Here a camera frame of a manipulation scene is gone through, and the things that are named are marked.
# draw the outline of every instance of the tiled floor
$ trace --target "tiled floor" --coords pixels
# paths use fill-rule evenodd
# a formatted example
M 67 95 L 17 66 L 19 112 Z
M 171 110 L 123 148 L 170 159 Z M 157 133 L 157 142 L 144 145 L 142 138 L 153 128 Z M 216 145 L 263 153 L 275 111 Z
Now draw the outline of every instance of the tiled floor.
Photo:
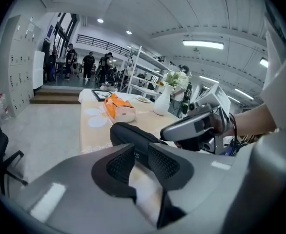
M 81 87 L 81 88 L 99 88 L 100 86 L 94 82 L 94 76 L 91 80 L 86 81 L 83 79 L 82 74 L 80 78 L 75 75 L 70 76 L 70 80 L 64 80 L 60 76 L 56 76 L 56 81 L 45 83 L 47 86 L 66 86 L 66 87 Z
M 30 104 L 4 123 L 2 130 L 9 138 L 6 157 L 17 150 L 25 154 L 11 171 L 31 182 L 64 159 L 79 155 L 80 110 L 80 105 Z M 21 185 L 8 181 L 9 196 L 14 198 Z

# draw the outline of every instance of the white vase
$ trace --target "white vase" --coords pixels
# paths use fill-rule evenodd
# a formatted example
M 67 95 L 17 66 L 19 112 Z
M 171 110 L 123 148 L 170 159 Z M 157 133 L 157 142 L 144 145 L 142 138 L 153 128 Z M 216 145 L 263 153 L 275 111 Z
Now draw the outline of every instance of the white vase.
M 158 97 L 154 103 L 153 111 L 158 115 L 164 115 L 170 106 L 170 94 L 173 86 L 165 85 L 163 93 Z

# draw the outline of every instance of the recessed light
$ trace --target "recessed light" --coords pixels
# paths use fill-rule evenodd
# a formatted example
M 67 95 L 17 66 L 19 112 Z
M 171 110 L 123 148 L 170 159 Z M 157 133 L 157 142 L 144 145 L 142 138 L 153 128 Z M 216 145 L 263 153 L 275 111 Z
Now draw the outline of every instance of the recessed light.
M 183 40 L 184 46 L 198 46 L 198 47 L 208 47 L 214 49 L 223 49 L 224 44 L 221 42 L 213 41 L 197 41 L 197 40 Z
M 241 93 L 242 95 L 244 95 L 244 96 L 246 96 L 246 97 L 248 97 L 250 99 L 254 99 L 253 97 L 249 96 L 248 94 L 245 94 L 244 92 L 242 92 L 241 90 L 238 90 L 237 88 L 235 89 L 235 91 Z
M 232 100 L 234 100 L 234 101 L 236 101 L 236 102 L 238 102 L 238 103 L 240 103 L 237 99 L 234 99 L 233 97 L 231 97 L 231 96 L 228 96 L 230 99 L 232 99 Z
M 263 65 L 266 68 L 269 66 L 269 62 L 266 59 L 264 59 L 264 58 L 261 58 L 260 64 Z
M 207 78 L 207 77 L 204 77 L 204 76 L 200 76 L 200 78 L 219 83 L 217 80 L 213 80 L 213 79 L 210 79 L 210 78 Z

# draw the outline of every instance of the stairs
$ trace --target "stairs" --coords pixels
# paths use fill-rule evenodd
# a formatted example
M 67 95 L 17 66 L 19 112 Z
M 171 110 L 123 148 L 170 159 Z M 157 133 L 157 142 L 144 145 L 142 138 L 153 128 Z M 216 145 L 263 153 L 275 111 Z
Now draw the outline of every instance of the stairs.
M 80 104 L 78 98 L 81 91 L 41 88 L 30 99 L 30 104 Z

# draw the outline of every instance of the orange bag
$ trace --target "orange bag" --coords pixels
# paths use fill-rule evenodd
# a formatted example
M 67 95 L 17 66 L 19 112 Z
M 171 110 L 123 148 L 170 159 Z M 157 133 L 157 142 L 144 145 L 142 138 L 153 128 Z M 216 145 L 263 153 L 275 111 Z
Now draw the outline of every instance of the orange bag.
M 131 122 L 135 118 L 135 108 L 129 101 L 123 101 L 116 94 L 104 100 L 105 110 L 113 123 Z

